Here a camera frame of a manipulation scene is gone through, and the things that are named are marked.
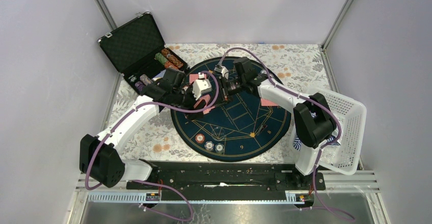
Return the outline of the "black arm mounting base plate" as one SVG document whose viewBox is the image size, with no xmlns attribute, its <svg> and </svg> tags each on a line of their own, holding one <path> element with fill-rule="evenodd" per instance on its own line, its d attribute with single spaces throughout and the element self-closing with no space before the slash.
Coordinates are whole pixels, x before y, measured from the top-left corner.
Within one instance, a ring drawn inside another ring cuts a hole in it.
<svg viewBox="0 0 432 224">
<path fill-rule="evenodd" d="M 149 182 L 189 201 L 282 201 L 286 191 L 325 190 L 321 173 L 304 176 L 293 164 L 152 161 Z"/>
</svg>

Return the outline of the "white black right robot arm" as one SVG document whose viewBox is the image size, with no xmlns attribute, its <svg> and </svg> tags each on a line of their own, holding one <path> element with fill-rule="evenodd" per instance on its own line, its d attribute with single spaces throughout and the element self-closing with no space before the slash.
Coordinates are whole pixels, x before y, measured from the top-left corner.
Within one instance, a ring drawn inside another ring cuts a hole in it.
<svg viewBox="0 0 432 224">
<path fill-rule="evenodd" d="M 321 93 L 303 95 L 274 80 L 270 71 L 258 72 L 247 57 L 233 62 L 237 77 L 229 79 L 228 69 L 219 61 L 214 68 L 223 88 L 223 95 L 246 91 L 268 100 L 290 112 L 294 118 L 295 133 L 302 142 L 300 156 L 295 163 L 298 172 L 292 175 L 296 188 L 305 189 L 312 183 L 320 156 L 319 148 L 335 130 L 341 131 L 340 123 L 332 114 L 326 98 Z"/>
</svg>

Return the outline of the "blue yellow chip stack bottom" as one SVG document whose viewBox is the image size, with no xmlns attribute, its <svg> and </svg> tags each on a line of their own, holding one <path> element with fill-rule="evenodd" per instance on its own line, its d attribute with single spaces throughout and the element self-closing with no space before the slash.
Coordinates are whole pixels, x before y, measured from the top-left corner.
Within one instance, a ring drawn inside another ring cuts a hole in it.
<svg viewBox="0 0 432 224">
<path fill-rule="evenodd" d="M 215 150 L 216 153 L 222 154 L 222 153 L 225 152 L 225 146 L 223 144 L 216 144 L 214 146 L 214 150 Z"/>
</svg>

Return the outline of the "red chip stack bottom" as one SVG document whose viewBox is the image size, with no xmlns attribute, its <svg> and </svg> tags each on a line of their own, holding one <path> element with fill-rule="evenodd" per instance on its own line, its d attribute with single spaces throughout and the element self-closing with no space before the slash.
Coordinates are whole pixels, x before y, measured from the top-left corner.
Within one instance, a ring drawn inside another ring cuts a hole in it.
<svg viewBox="0 0 432 224">
<path fill-rule="evenodd" d="M 196 136 L 195 136 L 195 141 L 196 141 L 198 144 L 202 144 L 202 143 L 205 142 L 205 136 L 204 136 L 203 134 L 201 134 L 201 133 L 198 133 L 198 134 L 196 134 Z"/>
</svg>

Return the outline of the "red backed card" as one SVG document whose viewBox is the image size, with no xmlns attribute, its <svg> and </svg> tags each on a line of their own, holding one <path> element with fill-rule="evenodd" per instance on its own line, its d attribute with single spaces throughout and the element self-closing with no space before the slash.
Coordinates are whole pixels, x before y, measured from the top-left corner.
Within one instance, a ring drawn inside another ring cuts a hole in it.
<svg viewBox="0 0 432 224">
<path fill-rule="evenodd" d="M 272 102 L 272 101 L 267 100 L 267 99 L 264 99 L 264 98 L 260 99 L 260 104 L 261 104 L 261 106 L 278 106 L 277 103 Z"/>
<path fill-rule="evenodd" d="M 205 80 L 207 78 L 206 74 L 194 73 L 189 75 L 189 83 L 193 84 L 197 80 Z"/>
</svg>

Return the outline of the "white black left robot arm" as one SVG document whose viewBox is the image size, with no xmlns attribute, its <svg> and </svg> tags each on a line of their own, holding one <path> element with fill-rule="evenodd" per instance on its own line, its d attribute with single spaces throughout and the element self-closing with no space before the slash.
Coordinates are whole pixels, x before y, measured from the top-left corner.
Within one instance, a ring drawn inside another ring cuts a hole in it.
<svg viewBox="0 0 432 224">
<path fill-rule="evenodd" d="M 163 108 L 186 114 L 198 114 L 208 106 L 197 101 L 211 91 L 204 71 L 191 83 L 183 83 L 185 73 L 169 68 L 164 76 L 145 86 L 141 95 L 118 120 L 96 136 L 86 134 L 80 140 L 79 170 L 85 174 L 85 189 L 94 190 L 101 185 L 111 188 L 121 181 L 138 181 L 146 189 L 157 185 L 157 173 L 144 160 L 121 159 L 120 154 L 130 139 Z"/>
</svg>

